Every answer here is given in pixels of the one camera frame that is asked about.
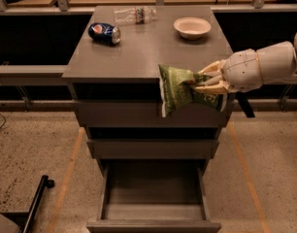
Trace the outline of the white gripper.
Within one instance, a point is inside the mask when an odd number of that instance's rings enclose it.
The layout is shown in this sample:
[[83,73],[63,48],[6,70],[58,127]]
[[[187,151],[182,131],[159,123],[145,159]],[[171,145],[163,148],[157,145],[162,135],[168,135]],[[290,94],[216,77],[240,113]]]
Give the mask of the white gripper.
[[248,92],[263,84],[259,58],[255,50],[233,53],[226,60],[217,60],[198,72],[210,77],[222,76],[224,81],[217,84],[196,85],[193,89],[200,93],[226,94]]

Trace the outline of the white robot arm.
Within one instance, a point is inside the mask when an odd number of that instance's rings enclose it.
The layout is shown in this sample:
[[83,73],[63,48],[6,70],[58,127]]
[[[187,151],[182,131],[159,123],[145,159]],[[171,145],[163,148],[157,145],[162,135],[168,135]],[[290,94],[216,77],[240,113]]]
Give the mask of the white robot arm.
[[199,72],[211,79],[194,84],[201,93],[248,92],[264,84],[297,84],[297,32],[294,43],[281,42],[259,50],[242,50]]

